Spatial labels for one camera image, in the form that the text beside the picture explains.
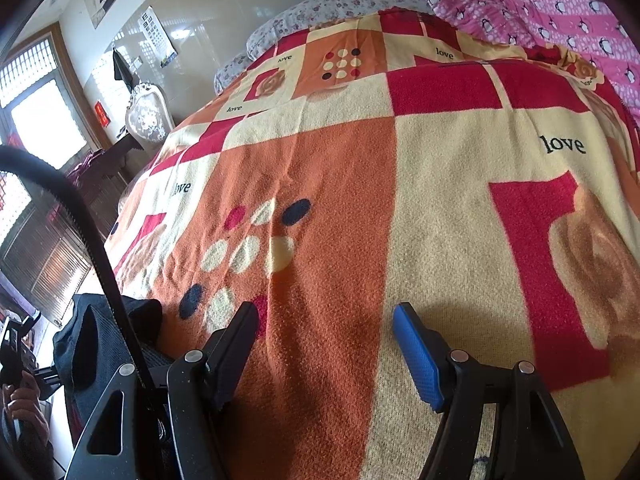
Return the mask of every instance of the white tiled wall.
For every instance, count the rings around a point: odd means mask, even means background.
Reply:
[[[244,48],[249,35],[259,25],[300,1],[145,0],[141,6],[129,10],[130,19],[123,22],[121,32],[114,32],[118,38],[116,47],[124,47],[131,59],[137,56],[143,59],[140,77],[162,88],[169,101],[169,110],[178,123],[215,96],[213,76],[217,68]],[[164,69],[159,67],[138,29],[138,17],[149,5],[156,11],[169,36],[178,31],[178,36],[182,36],[172,40],[178,57]],[[65,41],[86,42],[87,38],[71,36],[65,37]],[[110,48],[110,42],[103,44],[103,51],[107,47]],[[92,104],[100,99],[100,91],[92,76],[84,90]],[[124,111],[108,110],[108,113],[113,121],[108,127],[108,134],[113,138],[124,124]]]

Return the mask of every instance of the black cloth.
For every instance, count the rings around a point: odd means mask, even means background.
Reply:
[[[172,359],[153,348],[162,324],[158,300],[122,297],[133,330],[142,346],[147,366],[164,366]],[[103,294],[76,294],[74,312],[53,338],[53,361],[65,397],[71,399],[85,425],[114,373],[130,363],[124,339]]]
[[[134,76],[129,70],[129,65],[115,48],[113,49],[113,78],[116,81],[123,81],[127,86],[129,93],[133,90],[133,87],[138,84]]]

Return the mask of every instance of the floral pillowcase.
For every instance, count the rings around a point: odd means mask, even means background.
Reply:
[[[213,88],[216,91],[216,95],[222,94],[225,88],[235,81],[249,65],[251,65],[251,60],[246,52],[240,52],[231,61],[221,66],[213,78]]]
[[[246,51],[250,59],[256,60],[282,38],[299,30],[392,7],[433,14],[425,0],[305,0],[260,26],[249,36]]]

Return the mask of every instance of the blanket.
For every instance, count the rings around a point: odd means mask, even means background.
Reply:
[[[480,362],[533,362],[611,480],[640,441],[639,157],[564,46],[391,9],[271,47],[168,136],[106,247],[174,358],[256,304],[218,428],[231,478],[418,478],[440,416],[392,336],[410,301]]]
[[[640,54],[625,27],[598,0],[427,0],[436,15],[492,43],[575,50],[610,80],[640,121]]]

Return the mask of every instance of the person's hand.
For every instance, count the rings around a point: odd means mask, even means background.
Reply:
[[[49,440],[49,425],[40,411],[39,396],[40,389],[36,379],[25,371],[22,372],[22,382],[17,390],[14,386],[2,385],[2,406],[9,420],[30,422],[46,446]]]

